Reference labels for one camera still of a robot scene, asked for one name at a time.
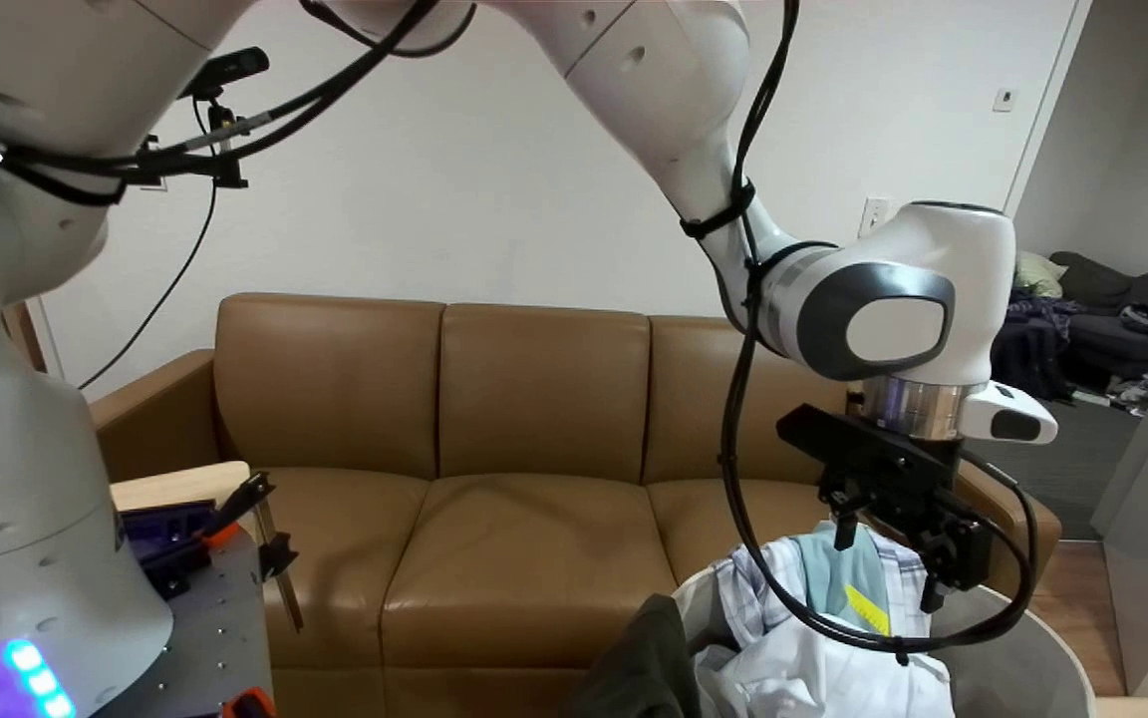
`couch backrest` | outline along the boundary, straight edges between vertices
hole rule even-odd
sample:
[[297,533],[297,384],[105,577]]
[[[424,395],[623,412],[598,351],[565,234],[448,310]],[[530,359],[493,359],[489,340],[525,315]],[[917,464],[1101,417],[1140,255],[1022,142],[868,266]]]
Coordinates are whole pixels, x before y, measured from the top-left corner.
[[228,444],[263,465],[433,476],[440,304],[235,296],[216,326]]
[[[737,348],[741,334],[727,318],[652,318],[646,484],[719,476]],[[840,412],[846,387],[759,351],[737,440],[745,479],[813,479],[821,471],[778,440],[778,417],[800,403]]]
[[[235,456],[402,476],[719,476],[741,334],[727,318],[235,296],[220,307],[216,403]],[[778,417],[840,384],[759,354],[741,476],[813,479]]]

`gray floor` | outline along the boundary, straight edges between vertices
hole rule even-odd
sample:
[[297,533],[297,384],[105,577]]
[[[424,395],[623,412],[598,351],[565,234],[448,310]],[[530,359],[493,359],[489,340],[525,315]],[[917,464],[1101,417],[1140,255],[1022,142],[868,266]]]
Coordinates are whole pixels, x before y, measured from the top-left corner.
[[1035,493],[1069,538],[1095,533],[1092,509],[1117,464],[1129,451],[1137,416],[1092,403],[1047,403],[1059,424],[1051,445],[967,444],[974,456],[1006,465],[1028,493]]

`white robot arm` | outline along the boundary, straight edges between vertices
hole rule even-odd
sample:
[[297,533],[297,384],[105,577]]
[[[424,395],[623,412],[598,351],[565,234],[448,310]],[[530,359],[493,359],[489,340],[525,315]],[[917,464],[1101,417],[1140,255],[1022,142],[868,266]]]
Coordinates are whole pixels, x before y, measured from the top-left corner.
[[[1012,416],[987,391],[987,340],[1012,266],[1007,219],[911,205],[857,247],[805,247],[733,189],[737,150],[727,132],[749,74],[737,0],[489,4],[539,35],[680,219],[713,219],[703,250],[741,332],[821,374],[878,378],[868,417],[911,440],[994,431],[987,416],[967,417],[980,407],[974,395],[987,395],[986,407],[1000,407],[994,416]],[[243,9],[247,0],[0,0],[0,307],[73,280],[101,250],[107,205],[125,177],[143,170],[107,157],[139,150]],[[333,9],[367,35],[412,20],[402,50],[441,48],[470,16],[462,0]],[[187,148],[167,161],[204,169]],[[745,310],[749,287],[761,296],[759,315]],[[1006,428],[1047,436],[1028,412]],[[33,374],[0,334],[0,650],[18,639],[41,647],[65,679],[65,693],[46,699],[54,713],[90,713],[137,681],[167,629],[165,601],[114,544],[80,395]]]

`brown leather couch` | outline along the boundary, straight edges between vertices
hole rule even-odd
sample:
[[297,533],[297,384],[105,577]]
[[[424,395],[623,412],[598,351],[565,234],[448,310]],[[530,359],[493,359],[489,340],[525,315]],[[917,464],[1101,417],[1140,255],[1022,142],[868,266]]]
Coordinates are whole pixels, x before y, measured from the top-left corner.
[[[308,629],[268,598],[286,713],[559,713],[652,592],[733,549],[719,318],[235,296],[216,351],[96,403],[114,479],[247,459],[304,558]],[[761,538],[810,532],[817,464],[778,444],[846,387],[761,354],[741,476]],[[1016,501],[962,499],[1022,533]],[[1035,509],[1040,554],[1055,520]]]

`blue light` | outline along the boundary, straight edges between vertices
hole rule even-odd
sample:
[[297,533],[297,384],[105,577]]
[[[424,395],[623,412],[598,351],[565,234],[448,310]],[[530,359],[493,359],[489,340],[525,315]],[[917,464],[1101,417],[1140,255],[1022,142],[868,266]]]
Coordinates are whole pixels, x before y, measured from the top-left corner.
[[54,693],[52,701],[45,701],[46,718],[74,718],[73,701],[65,693]]
[[41,665],[45,665],[45,654],[41,654],[41,647],[16,639],[16,643],[8,643],[8,663],[13,663],[18,673],[28,673],[28,669],[41,669]]
[[33,689],[34,699],[46,699],[46,693],[61,689],[61,681],[54,681],[52,669],[34,669],[34,673],[28,673],[28,689]]

